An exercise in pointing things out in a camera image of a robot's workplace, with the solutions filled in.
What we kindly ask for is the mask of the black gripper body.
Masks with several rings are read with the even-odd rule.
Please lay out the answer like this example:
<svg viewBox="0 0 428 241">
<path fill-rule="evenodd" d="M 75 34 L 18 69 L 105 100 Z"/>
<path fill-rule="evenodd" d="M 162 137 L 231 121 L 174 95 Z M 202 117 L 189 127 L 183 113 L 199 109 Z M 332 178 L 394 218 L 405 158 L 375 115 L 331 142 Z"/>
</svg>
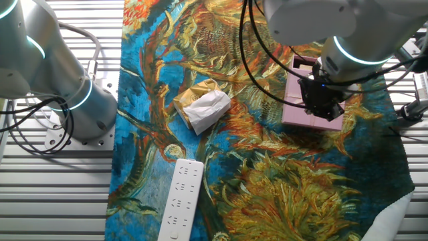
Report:
<svg viewBox="0 0 428 241">
<path fill-rule="evenodd" d="M 340 104 L 344 100 L 341 91 L 333 90 L 321 82 L 301 78 L 298 80 L 298 84 L 303 102 L 319 102 L 322 105 L 322 111 L 333 106 L 341 106 Z"/>
</svg>

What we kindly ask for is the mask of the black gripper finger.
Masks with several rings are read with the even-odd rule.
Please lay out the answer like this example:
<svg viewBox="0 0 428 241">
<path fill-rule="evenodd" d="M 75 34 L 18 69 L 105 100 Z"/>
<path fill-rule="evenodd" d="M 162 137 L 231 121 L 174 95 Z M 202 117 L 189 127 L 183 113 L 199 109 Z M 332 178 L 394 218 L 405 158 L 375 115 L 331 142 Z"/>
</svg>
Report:
<svg viewBox="0 0 428 241">
<path fill-rule="evenodd" d="M 333 121 L 344 113 L 344 109 L 341 106 L 333 106 L 322 111 L 322 118 L 327 121 Z"/>
<path fill-rule="evenodd" d="M 314 116 L 319 116 L 322 113 L 322 105 L 319 102 L 306 101 L 304 103 L 306 109 L 306 114 L 312 114 Z"/>
</svg>

